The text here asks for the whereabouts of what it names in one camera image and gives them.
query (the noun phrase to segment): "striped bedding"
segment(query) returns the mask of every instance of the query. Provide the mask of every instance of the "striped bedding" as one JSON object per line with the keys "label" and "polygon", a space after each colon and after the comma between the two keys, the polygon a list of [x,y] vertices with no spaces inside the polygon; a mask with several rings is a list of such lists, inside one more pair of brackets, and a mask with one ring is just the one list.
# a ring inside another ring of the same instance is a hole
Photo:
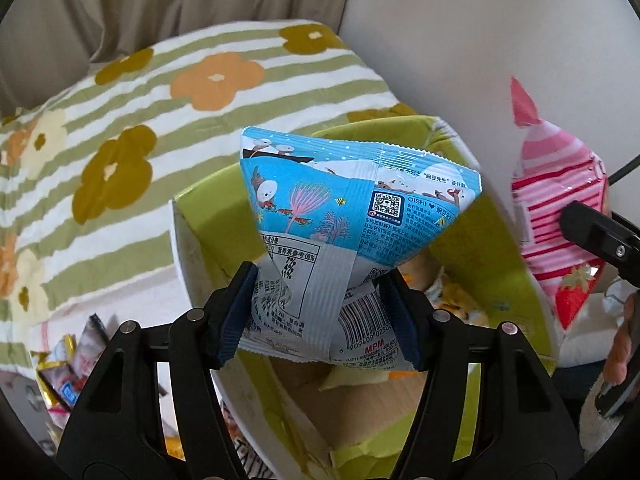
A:
{"label": "striped bedding", "polygon": [[244,127],[407,108],[329,28],[290,20],[166,40],[17,110],[0,129],[0,369],[31,375],[29,328],[54,312],[172,267],[168,201],[234,163]]}

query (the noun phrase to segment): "pink coral illustration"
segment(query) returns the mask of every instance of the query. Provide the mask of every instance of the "pink coral illustration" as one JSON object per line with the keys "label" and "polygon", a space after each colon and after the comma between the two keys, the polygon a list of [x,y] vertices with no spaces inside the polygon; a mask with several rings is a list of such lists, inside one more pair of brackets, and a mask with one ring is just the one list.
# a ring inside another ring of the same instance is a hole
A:
{"label": "pink coral illustration", "polygon": [[314,229],[312,239],[333,244],[338,238],[349,237],[349,219],[346,216],[336,216],[333,211],[327,211],[320,224]]}
{"label": "pink coral illustration", "polygon": [[302,215],[315,211],[330,198],[331,190],[323,184],[297,183],[289,192],[291,216],[285,233],[289,232],[293,222],[307,225],[307,222],[301,222]]}

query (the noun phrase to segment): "screw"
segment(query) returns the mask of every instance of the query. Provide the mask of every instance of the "screw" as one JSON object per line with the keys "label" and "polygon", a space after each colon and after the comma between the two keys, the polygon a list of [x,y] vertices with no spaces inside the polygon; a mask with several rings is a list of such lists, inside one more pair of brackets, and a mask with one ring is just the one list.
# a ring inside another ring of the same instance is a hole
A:
{"label": "screw", "polygon": [[518,333],[518,327],[515,326],[512,322],[507,321],[506,323],[502,324],[502,331],[505,334],[516,335]]}
{"label": "screw", "polygon": [[189,321],[199,321],[204,317],[204,310],[201,308],[192,308],[187,312],[187,319]]}
{"label": "screw", "polygon": [[135,329],[136,329],[136,322],[135,321],[125,321],[123,324],[120,325],[120,331],[123,334],[130,334]]}
{"label": "screw", "polygon": [[433,313],[433,319],[441,323],[446,323],[449,319],[451,319],[451,314],[446,310],[440,308]]}

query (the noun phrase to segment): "brown cardboard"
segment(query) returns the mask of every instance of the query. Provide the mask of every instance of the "brown cardboard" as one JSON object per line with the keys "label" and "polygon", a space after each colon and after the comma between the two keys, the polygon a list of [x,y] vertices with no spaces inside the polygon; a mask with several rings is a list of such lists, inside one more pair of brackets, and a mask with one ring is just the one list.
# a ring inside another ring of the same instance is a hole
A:
{"label": "brown cardboard", "polygon": [[319,391],[332,366],[271,358],[280,383],[333,449],[359,444],[416,410],[426,376]]}

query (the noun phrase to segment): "chip bag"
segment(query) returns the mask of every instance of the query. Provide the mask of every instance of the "chip bag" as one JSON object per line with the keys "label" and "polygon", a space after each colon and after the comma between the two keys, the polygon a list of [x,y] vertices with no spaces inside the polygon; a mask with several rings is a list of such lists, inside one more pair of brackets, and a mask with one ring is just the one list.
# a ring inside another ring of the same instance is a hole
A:
{"label": "chip bag", "polygon": [[415,256],[481,192],[440,156],[246,128],[240,167],[267,253],[240,348],[412,370],[372,280]]}
{"label": "chip bag", "polygon": [[574,200],[606,211],[607,175],[580,139],[540,119],[536,105],[511,79],[516,126],[527,128],[511,184],[520,249],[566,330],[587,300],[604,262],[560,232],[562,208]]}

